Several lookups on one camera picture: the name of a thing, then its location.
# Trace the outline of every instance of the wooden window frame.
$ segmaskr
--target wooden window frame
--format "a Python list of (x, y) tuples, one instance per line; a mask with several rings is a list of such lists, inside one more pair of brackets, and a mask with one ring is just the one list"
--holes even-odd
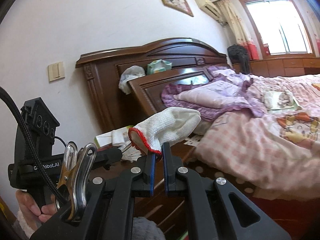
[(248, 17), (249, 17), (249, 20), (250, 20), (250, 22), (251, 22), (251, 24), (252, 24), (253, 30), (254, 30), (254, 32), (255, 32), (255, 34), (256, 34), (256, 36), (257, 36), (258, 43), (259, 43), (259, 47), (260, 47), (260, 50), (261, 50), (263, 59), (283, 58), (283, 57), (315, 57), (315, 56), (316, 56), (316, 55), (315, 55), (314, 48), (313, 48), (313, 44), (312, 44), (312, 41), (311, 41), (311, 38), (310, 38), (310, 33), (309, 33), (309, 31), (308, 31), (308, 29), (307, 29), (307, 27), (306, 27), (306, 23), (305, 23), (302, 15), (301, 15), (301, 13), (300, 13), (300, 11), (298, 10), (298, 8), (297, 8), (297, 6), (296, 6), (296, 4), (294, 3), (293, 0), (289, 0), (289, 1), (292, 2), (292, 4), (293, 4), (294, 7), (296, 8), (296, 10), (297, 10), (297, 12), (298, 12), (298, 14), (299, 14), (299, 16), (300, 16), (300, 18), (301, 18), (301, 21), (302, 21), (302, 23), (303, 23), (303, 25), (304, 25), (304, 28), (305, 28), (305, 30), (306, 30), (306, 33), (307, 33), (308, 42), (309, 42), (309, 44), (310, 44), (310, 48), (311, 48), (312, 53), (303, 53), (303, 54), (298, 54), (298, 53), (289, 53), (289, 54), (287, 54), (287, 53), (286, 53), (286, 54), (277, 54), (277, 55), (267, 55), (267, 54), (265, 53), (264, 49), (263, 49), (262, 38), (261, 38), (261, 36), (260, 36), (260, 33), (259, 33), (259, 31), (258, 31), (258, 28), (257, 28), (257, 26), (256, 26), (256, 24), (255, 24), (255, 22), (254, 22), (254, 20), (253, 20), (253, 18), (252, 18), (252, 16), (251, 16), (249, 10), (248, 10), (247, 5), (246, 5), (246, 3), (255, 2), (255, 1), (259, 1), (259, 0), (239, 0), (239, 1), (240, 1), (240, 3), (242, 4), (245, 12), (247, 13), (247, 15), (248, 15)]

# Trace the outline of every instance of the green plastic package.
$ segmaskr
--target green plastic package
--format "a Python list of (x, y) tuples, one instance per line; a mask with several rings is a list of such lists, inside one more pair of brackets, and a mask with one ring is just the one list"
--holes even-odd
[(163, 59), (152, 61), (148, 64), (147, 75), (172, 69), (172, 63)]

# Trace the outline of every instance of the window pane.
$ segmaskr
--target window pane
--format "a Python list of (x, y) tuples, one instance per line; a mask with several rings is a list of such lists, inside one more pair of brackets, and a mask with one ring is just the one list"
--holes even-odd
[(311, 53), (304, 25), (289, 0), (263, 0), (247, 7), (271, 54)]

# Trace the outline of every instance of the pink checkered blanket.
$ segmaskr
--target pink checkered blanket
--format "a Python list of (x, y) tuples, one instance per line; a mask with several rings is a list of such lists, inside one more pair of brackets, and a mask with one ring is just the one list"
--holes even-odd
[(249, 89), (257, 98), (266, 87), (286, 89), (302, 110), (262, 118), (245, 108), (224, 113), (206, 132), (195, 156), (259, 187), (256, 197), (320, 197), (320, 97), (311, 88), (320, 83), (320, 75), (252, 77)]

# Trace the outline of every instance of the light switch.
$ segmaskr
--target light switch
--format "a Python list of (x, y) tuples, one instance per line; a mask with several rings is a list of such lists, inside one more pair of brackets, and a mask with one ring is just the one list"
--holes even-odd
[(63, 62), (57, 62), (48, 66), (49, 82), (64, 78)]

